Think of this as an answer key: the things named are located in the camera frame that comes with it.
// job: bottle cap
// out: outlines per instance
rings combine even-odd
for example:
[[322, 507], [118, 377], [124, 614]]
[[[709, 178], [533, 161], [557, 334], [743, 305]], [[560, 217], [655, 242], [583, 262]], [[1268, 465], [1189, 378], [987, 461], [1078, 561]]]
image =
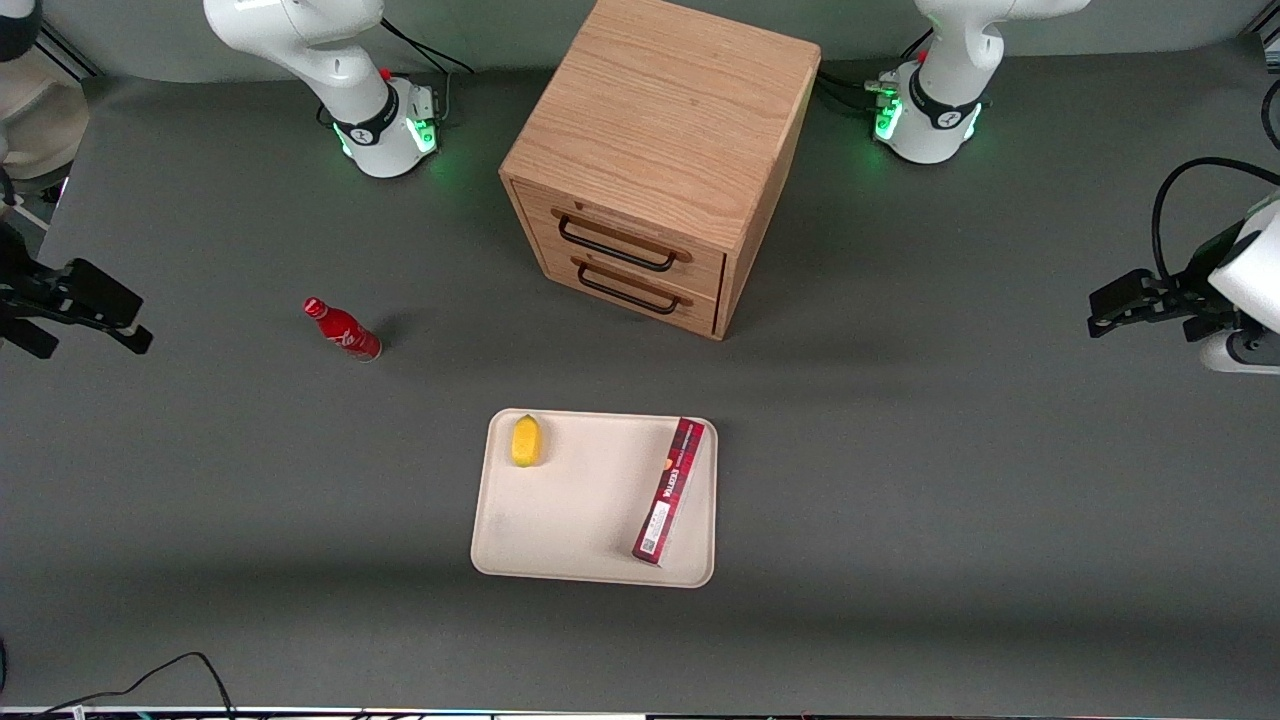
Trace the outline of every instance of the bottle cap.
[[307, 301], [302, 304], [302, 311], [319, 320], [329, 313], [329, 306], [325, 305], [319, 297], [308, 297]]

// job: wood grain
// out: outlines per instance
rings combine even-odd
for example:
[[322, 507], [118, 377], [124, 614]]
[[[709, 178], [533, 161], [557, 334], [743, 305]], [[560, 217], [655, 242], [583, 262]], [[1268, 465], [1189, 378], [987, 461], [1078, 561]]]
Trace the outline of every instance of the wood grain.
[[[716, 332], [723, 337], [728, 328], [728, 322], [737, 309], [737, 301], [742, 299], [746, 287], [746, 277], [755, 264], [755, 254], [760, 251], [764, 234], [769, 229], [769, 220], [773, 219], [773, 210], [778, 206], [778, 197], [782, 196], [782, 187], [791, 174], [791, 160], [796, 154], [796, 141], [800, 140], [800, 128], [804, 126], [805, 110], [809, 108], [809, 94], [805, 92], [803, 102], [796, 105], [796, 114], [791, 122], [791, 129], [782, 138], [782, 145], [776, 154], [776, 164], [769, 174], [769, 182], [760, 192], [760, 201], [756, 204], [755, 215], [748, 225], [746, 238], [742, 242], [740, 254], [724, 266], [724, 290], [716, 319]], [[776, 234], [786, 234], [786, 228], [776, 228]]]
[[[650, 295], [657, 316], [721, 340], [791, 169], [818, 46], [662, 0], [598, 0], [499, 174], [543, 272], [575, 263]], [[563, 238], [572, 232], [654, 272]]]
[[737, 252], [818, 58], [659, 0], [599, 0], [503, 169]]

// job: gray tabletop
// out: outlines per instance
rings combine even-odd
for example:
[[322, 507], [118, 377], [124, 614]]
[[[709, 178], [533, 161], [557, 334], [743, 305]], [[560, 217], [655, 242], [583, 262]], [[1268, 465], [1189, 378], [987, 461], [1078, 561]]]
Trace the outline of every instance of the gray tabletop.
[[[9, 703], [202, 650], [242, 705], [1280, 715], [1280, 384], [1084, 324], [1174, 165], [1275, 164], [1256, 41], [1012, 59], [934, 168], [815, 101], [723, 343], [539, 274], [497, 167], [547, 77], [462, 78], [393, 181], [302, 83], [99, 88], [42, 260], [125, 282], [156, 341], [0, 352]], [[1172, 263], [1266, 192], [1188, 178]], [[476, 573], [508, 406], [712, 419], [712, 582]], [[191, 667], [136, 701], [215, 698]]]

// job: drawer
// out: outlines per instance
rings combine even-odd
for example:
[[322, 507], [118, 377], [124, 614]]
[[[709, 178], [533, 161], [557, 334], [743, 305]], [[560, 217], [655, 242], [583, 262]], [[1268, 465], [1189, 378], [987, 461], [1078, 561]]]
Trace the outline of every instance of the drawer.
[[716, 300], [696, 292], [671, 291], [648, 278], [596, 265], [581, 255], [571, 255], [566, 263], [548, 263], [547, 270], [561, 284], [686, 331], [710, 337], [716, 327]]
[[620, 270], [673, 290], [718, 297], [724, 255], [687, 243], [646, 237], [637, 228], [621, 227], [603, 211], [585, 208], [568, 196], [525, 183], [513, 183], [534, 241], [548, 265], [552, 258], [577, 256], [593, 266]]

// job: red bottle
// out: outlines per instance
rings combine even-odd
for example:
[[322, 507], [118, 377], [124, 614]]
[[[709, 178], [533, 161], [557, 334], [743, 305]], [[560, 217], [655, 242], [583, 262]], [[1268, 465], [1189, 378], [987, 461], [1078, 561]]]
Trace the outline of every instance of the red bottle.
[[383, 343], [352, 318], [351, 313], [329, 307], [319, 297], [308, 297], [302, 304], [302, 310], [315, 318], [320, 332], [326, 338], [349, 352], [356, 360], [369, 363], [383, 354]]

